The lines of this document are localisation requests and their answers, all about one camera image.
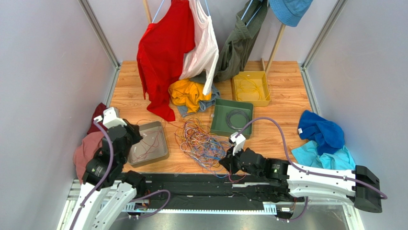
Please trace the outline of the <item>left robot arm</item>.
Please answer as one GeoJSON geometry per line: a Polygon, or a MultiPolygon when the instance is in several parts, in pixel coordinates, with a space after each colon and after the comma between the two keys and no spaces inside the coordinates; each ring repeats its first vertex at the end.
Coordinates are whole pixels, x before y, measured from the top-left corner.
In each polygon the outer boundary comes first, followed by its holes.
{"type": "Polygon", "coordinates": [[[82,177],[80,194],[73,213],[65,225],[67,230],[108,230],[128,203],[147,200],[154,195],[167,194],[165,203],[157,210],[142,215],[130,214],[132,218],[147,218],[160,212],[170,201],[167,189],[147,193],[146,178],[142,174],[128,171],[117,185],[113,197],[101,206],[115,180],[123,171],[131,147],[139,143],[143,136],[138,125],[126,119],[107,116],[94,119],[94,125],[102,132],[102,146],[87,163],[82,177]]]}

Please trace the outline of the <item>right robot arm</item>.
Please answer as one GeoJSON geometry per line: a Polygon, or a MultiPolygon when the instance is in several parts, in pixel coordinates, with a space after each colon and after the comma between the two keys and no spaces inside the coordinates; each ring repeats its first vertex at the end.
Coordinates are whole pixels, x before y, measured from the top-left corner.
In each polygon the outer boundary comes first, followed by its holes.
{"type": "Polygon", "coordinates": [[[356,165],[350,170],[330,170],[304,166],[286,159],[265,158],[250,148],[244,148],[242,132],[229,137],[232,145],[219,163],[230,173],[243,171],[282,187],[293,198],[320,196],[351,203],[359,210],[381,213],[382,201],[388,197],[380,189],[379,178],[367,167],[356,165]]]}

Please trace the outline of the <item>grey plastic tray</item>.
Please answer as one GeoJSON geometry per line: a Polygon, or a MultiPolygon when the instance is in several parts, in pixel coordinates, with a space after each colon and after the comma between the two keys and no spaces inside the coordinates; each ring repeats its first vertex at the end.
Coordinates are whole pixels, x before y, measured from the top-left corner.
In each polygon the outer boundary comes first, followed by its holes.
{"type": "Polygon", "coordinates": [[[164,127],[160,121],[141,124],[139,131],[143,139],[131,147],[127,163],[141,167],[169,157],[164,127]]]}

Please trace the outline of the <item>maroon cloth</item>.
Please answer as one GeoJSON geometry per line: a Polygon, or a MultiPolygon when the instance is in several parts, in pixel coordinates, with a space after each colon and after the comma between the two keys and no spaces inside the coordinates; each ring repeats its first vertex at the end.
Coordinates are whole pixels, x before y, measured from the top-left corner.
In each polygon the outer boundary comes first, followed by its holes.
{"type": "Polygon", "coordinates": [[[93,133],[93,132],[99,132],[99,131],[100,131],[100,129],[98,129],[98,128],[95,126],[95,124],[93,123],[93,121],[94,121],[94,118],[96,118],[96,117],[98,117],[98,116],[100,116],[100,115],[103,115],[103,112],[104,112],[105,109],[107,109],[107,107],[106,107],[106,105],[105,105],[104,103],[99,103],[99,104],[96,106],[96,108],[95,108],[95,110],[94,110],[94,113],[93,113],[93,115],[92,115],[92,118],[91,118],[91,125],[90,125],[90,128],[89,128],[88,131],[87,131],[87,135],[90,134],[90,133],[93,133]]]}

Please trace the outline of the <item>dusty pink cloth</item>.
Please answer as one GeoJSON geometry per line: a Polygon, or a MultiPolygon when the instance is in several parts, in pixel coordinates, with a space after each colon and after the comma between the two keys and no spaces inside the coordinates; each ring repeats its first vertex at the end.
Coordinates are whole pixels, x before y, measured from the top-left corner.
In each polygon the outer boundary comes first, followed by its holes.
{"type": "Polygon", "coordinates": [[[83,183],[82,178],[86,171],[86,165],[102,146],[103,137],[104,134],[100,131],[88,134],[74,152],[73,163],[76,166],[76,174],[81,184],[83,183]]]}

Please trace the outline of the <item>green plastic tray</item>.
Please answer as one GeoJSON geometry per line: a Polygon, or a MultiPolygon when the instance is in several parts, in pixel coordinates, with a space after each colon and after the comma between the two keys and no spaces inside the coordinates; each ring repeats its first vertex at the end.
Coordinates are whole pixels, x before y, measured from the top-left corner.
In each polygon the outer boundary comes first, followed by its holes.
{"type": "Polygon", "coordinates": [[[216,99],[211,132],[224,137],[239,132],[253,119],[253,109],[251,103],[216,99]]]}

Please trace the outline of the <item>turquoise cloth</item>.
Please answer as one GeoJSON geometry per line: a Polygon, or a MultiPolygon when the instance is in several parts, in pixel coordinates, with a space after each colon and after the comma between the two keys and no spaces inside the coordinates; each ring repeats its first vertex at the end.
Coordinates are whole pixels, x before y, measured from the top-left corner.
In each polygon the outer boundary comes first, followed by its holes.
{"type": "Polygon", "coordinates": [[[356,163],[347,149],[343,146],[333,154],[323,153],[319,155],[317,152],[317,143],[309,141],[306,144],[291,150],[296,161],[304,166],[330,169],[330,170],[354,170],[356,163]]]}

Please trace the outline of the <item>grey-blue cloth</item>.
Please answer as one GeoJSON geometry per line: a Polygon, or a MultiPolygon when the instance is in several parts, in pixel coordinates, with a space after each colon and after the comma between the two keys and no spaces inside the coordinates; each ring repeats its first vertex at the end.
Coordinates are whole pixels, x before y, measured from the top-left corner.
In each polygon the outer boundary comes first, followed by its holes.
{"type": "MultiPolygon", "coordinates": [[[[211,99],[209,101],[201,101],[200,102],[200,109],[198,112],[205,112],[209,107],[213,106],[215,104],[215,101],[217,98],[220,98],[220,91],[215,87],[215,85],[211,86],[211,99]]],[[[188,115],[192,115],[195,113],[188,113],[187,112],[187,107],[184,106],[177,106],[178,111],[180,112],[182,117],[186,117],[188,115]]]]}

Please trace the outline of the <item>yellow plastic tray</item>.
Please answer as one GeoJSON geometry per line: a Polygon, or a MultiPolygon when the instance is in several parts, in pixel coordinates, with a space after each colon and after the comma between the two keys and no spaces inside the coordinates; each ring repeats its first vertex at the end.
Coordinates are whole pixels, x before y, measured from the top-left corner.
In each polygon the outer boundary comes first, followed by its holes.
{"type": "Polygon", "coordinates": [[[266,107],[271,101],[269,85],[264,71],[242,71],[231,79],[234,101],[266,107]]]}

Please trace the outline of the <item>yellow crumpled garment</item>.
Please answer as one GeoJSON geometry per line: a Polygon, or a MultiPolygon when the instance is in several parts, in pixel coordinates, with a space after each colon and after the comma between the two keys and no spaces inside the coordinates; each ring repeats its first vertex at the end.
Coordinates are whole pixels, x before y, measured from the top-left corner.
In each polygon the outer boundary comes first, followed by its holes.
{"type": "Polygon", "coordinates": [[[204,84],[183,79],[174,82],[168,88],[171,101],[176,106],[186,106],[188,113],[198,112],[201,101],[211,99],[211,91],[208,95],[203,94],[204,84]]]}

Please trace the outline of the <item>dark blue cloth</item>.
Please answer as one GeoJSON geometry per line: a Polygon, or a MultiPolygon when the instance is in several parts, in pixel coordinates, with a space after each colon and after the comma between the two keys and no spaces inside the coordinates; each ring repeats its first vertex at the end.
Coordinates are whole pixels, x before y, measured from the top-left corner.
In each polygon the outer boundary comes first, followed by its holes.
{"type": "Polygon", "coordinates": [[[305,110],[299,119],[298,134],[301,139],[314,141],[317,154],[334,154],[345,145],[344,132],[336,123],[305,110]]]}

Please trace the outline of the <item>red hanging shirt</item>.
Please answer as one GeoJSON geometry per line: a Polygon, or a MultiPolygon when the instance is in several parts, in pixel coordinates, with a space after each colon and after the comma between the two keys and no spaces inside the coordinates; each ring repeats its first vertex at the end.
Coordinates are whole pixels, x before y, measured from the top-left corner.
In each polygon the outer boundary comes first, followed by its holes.
{"type": "Polygon", "coordinates": [[[187,0],[171,2],[165,16],[148,25],[136,56],[147,110],[166,121],[175,121],[168,88],[182,74],[184,55],[195,48],[194,19],[187,0]]]}

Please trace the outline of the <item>white hanging tank top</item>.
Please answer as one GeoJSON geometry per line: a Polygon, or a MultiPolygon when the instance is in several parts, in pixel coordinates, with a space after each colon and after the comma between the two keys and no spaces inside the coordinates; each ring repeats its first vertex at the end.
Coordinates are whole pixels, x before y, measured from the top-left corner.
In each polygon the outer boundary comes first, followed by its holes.
{"type": "Polygon", "coordinates": [[[183,70],[179,79],[190,79],[205,71],[202,93],[211,92],[215,68],[219,57],[212,17],[206,15],[198,0],[189,1],[194,20],[195,48],[184,55],[183,70]]]}

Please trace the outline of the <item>wooden rack pole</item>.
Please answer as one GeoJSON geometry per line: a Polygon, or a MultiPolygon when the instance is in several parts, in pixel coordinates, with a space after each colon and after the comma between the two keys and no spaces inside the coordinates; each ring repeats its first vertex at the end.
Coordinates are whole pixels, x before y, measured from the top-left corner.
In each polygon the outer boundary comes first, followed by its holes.
{"type": "Polygon", "coordinates": [[[265,76],[266,76],[266,77],[267,77],[268,74],[269,74],[269,71],[270,71],[270,68],[271,68],[271,66],[272,66],[273,60],[274,60],[275,55],[276,55],[276,53],[277,53],[277,49],[278,49],[278,47],[279,47],[279,45],[280,45],[280,43],[281,43],[281,40],[282,40],[284,31],[285,31],[285,28],[286,28],[286,25],[283,24],[283,23],[281,23],[280,28],[279,28],[279,31],[278,31],[278,34],[277,34],[277,37],[276,37],[276,39],[275,39],[275,42],[274,42],[273,48],[272,48],[272,50],[271,50],[271,53],[270,53],[270,56],[269,56],[269,59],[268,59],[267,64],[265,64],[264,58],[261,58],[261,59],[260,59],[261,69],[265,72],[265,76]]]}

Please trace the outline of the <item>olive green hanging garment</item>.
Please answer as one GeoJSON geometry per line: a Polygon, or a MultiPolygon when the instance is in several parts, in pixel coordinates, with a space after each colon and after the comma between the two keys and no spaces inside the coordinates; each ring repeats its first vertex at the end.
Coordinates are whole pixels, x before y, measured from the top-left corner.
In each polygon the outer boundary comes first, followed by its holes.
{"type": "Polygon", "coordinates": [[[235,27],[219,52],[214,82],[229,80],[244,71],[267,13],[266,0],[249,0],[237,12],[235,27]]]}

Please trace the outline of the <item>light blue bucket hat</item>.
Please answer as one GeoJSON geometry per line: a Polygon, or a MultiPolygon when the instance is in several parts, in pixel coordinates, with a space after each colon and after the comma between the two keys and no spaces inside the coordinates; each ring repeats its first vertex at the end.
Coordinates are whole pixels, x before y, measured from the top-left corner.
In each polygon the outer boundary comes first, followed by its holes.
{"type": "Polygon", "coordinates": [[[313,0],[269,0],[275,17],[284,25],[297,27],[313,0]]]}

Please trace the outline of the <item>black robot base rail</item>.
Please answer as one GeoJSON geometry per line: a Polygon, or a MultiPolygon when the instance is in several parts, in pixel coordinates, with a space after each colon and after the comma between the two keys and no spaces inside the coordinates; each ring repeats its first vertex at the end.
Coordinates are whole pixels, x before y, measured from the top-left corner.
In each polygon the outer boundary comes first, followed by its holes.
{"type": "MultiPolygon", "coordinates": [[[[243,183],[237,184],[208,174],[146,174],[145,177],[147,193],[171,187],[175,188],[176,193],[181,195],[230,196],[236,194],[248,198],[259,197],[261,201],[271,201],[280,205],[294,202],[304,203],[306,201],[306,198],[303,197],[293,198],[285,193],[282,187],[260,182],[253,176],[246,176],[243,183]]],[[[329,199],[320,196],[308,198],[329,199]]]]}

